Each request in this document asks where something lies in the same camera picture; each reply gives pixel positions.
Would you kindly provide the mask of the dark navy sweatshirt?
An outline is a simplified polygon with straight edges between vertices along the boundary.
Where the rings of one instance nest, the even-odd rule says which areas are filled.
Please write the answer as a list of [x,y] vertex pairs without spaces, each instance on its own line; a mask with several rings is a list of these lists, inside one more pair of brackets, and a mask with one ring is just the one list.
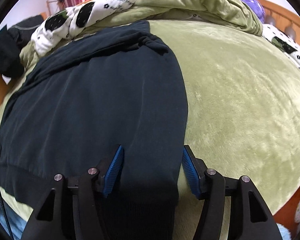
[[171,239],[188,105],[178,61],[147,21],[106,28],[38,61],[0,124],[0,186],[35,207],[56,174],[80,176],[119,144],[106,239]]

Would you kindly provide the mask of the black jacket on bedframe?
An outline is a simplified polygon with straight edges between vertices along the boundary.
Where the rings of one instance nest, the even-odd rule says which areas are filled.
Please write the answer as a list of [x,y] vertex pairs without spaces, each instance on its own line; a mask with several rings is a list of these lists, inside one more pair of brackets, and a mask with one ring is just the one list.
[[0,74],[12,79],[19,78],[24,73],[20,62],[20,50],[14,39],[4,26],[0,30]]

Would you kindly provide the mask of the purple plush toy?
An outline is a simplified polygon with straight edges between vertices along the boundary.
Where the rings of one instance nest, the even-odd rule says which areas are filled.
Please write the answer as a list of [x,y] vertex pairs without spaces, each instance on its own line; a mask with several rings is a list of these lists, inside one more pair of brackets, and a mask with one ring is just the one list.
[[258,19],[262,23],[264,23],[266,13],[261,3],[258,0],[241,0],[241,1],[246,3],[250,7],[250,9],[256,14]]

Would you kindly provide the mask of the wooden coat rack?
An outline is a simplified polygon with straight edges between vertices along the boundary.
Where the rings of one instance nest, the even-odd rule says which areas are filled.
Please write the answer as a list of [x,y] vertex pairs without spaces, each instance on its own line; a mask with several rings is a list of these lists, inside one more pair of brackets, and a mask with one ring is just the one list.
[[49,16],[64,10],[65,8],[65,1],[64,0],[52,0],[46,1],[46,6],[47,6],[47,10],[48,10],[48,14]]

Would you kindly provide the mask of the black bag with white trim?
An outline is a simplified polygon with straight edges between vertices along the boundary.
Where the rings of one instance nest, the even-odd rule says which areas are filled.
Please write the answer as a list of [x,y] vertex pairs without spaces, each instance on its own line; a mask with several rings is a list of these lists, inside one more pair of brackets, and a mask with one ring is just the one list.
[[42,15],[24,19],[11,26],[7,31],[13,38],[19,50],[22,50],[31,40],[34,31],[44,22]]

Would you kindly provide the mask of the white black patterned pillow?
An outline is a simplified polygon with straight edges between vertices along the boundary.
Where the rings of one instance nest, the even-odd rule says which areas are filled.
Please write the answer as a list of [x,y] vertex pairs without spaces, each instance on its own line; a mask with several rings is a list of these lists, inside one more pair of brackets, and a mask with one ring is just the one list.
[[262,37],[279,48],[300,69],[300,45],[271,24],[263,24]]

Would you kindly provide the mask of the green crumpled blanket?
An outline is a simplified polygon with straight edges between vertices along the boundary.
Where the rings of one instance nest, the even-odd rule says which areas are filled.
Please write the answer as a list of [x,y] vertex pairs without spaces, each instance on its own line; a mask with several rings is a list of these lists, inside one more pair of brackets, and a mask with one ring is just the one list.
[[[62,39],[48,53],[61,44],[81,38],[87,32],[98,28],[116,27],[140,20],[152,19],[211,22],[256,36],[261,36],[263,31],[262,22],[250,7],[241,0],[137,0],[129,9],[116,12],[85,28],[75,38],[71,40]],[[25,68],[29,68],[30,65],[35,64],[42,58],[35,51],[34,42],[31,40],[21,50],[19,57]]]

